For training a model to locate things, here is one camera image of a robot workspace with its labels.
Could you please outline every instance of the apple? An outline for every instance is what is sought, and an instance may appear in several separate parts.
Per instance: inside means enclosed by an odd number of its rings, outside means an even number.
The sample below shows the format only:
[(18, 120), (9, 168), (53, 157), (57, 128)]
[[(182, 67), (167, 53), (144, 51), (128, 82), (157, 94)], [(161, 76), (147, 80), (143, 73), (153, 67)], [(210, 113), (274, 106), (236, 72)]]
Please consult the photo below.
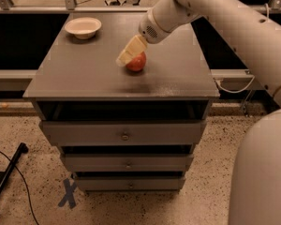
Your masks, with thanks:
[(126, 64), (126, 68), (130, 71), (142, 71), (146, 65), (147, 57), (144, 52), (137, 55), (131, 60), (130, 63)]

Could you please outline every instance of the drawer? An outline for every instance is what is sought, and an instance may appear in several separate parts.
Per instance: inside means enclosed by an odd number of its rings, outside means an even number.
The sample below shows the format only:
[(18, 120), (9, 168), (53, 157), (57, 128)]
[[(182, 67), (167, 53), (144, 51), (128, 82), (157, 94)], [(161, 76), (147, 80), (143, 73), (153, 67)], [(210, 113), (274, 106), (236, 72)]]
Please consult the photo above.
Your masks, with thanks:
[(193, 160), (193, 155), (94, 155), (67, 154), (61, 159), (71, 172), (141, 172), (184, 171)]
[(40, 128), (52, 145), (150, 145), (199, 143), (206, 122), (188, 123), (92, 123), (48, 122)]
[(75, 182), (83, 191), (179, 190), (184, 186), (185, 178), (183, 176), (99, 176), (77, 177)]

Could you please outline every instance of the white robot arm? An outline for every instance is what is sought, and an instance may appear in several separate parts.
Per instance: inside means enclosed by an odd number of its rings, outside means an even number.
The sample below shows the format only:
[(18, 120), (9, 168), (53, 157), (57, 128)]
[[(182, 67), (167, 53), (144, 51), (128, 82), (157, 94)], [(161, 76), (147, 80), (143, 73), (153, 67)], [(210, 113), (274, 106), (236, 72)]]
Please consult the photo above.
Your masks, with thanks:
[(160, 0), (140, 22), (149, 43), (204, 16), (281, 106), (281, 25), (238, 0)]
[[(281, 107), (281, 26), (238, 0), (160, 0), (140, 22), (157, 43), (204, 16)], [(281, 110), (246, 133), (235, 161), (229, 225), (281, 224)]]

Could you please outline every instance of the bowl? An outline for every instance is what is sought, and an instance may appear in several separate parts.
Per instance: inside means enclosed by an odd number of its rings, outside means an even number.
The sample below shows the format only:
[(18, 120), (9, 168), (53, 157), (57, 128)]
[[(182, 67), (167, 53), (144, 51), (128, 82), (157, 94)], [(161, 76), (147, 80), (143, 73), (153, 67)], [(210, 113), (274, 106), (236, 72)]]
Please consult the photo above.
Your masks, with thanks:
[(65, 29), (78, 39), (88, 39), (95, 35), (101, 27), (101, 21), (94, 18), (79, 18), (69, 21)]

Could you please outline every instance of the speckled floor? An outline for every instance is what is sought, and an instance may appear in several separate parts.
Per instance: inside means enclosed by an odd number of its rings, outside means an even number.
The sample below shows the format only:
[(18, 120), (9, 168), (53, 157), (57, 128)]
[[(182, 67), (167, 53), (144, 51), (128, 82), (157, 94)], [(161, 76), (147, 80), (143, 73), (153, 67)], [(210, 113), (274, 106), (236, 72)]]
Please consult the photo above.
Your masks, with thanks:
[[(195, 149), (195, 159), (179, 192), (74, 191), (76, 206), (59, 205), (66, 194), (63, 181), (70, 173), (38, 127), (30, 109), (0, 108), (0, 150), (12, 157), (19, 143), (29, 152), (18, 167), (30, 188), (38, 223), (45, 224), (227, 224), (230, 179), (237, 148), (246, 131), (264, 110), (249, 105), (245, 117), (239, 103), (215, 103), (207, 127)], [(0, 171), (8, 162), (0, 155)], [(0, 196), (0, 224), (36, 224), (24, 183), (14, 171)]]

